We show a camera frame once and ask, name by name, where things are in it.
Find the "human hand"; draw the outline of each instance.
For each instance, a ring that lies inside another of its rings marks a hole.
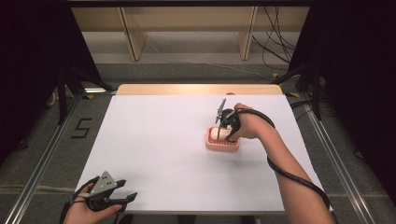
[[[93,188],[93,186],[94,184],[91,183],[81,192],[87,193],[89,189]],[[86,204],[85,198],[77,196],[73,205],[69,208],[69,211],[66,214],[64,224],[94,224],[114,215],[121,208],[122,206],[120,204],[116,204],[109,206],[107,209],[102,211],[94,212]]]
[[[239,109],[253,109],[250,106],[243,105],[241,103],[236,104],[233,109],[235,111]],[[260,138],[263,136],[262,132],[265,132],[266,129],[273,127],[264,119],[260,118],[257,115],[249,114],[249,113],[241,113],[238,115],[238,118],[241,122],[241,127],[239,130],[234,133],[231,137],[231,141],[236,141],[240,137],[244,138]]]

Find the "white table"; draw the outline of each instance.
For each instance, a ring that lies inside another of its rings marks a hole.
[[[224,108],[241,102],[266,114],[321,188],[284,95],[113,96],[78,185],[104,170],[126,185],[111,198],[138,192],[126,212],[174,215],[264,215],[284,211],[274,171],[258,140],[237,152],[205,148],[205,132]]]

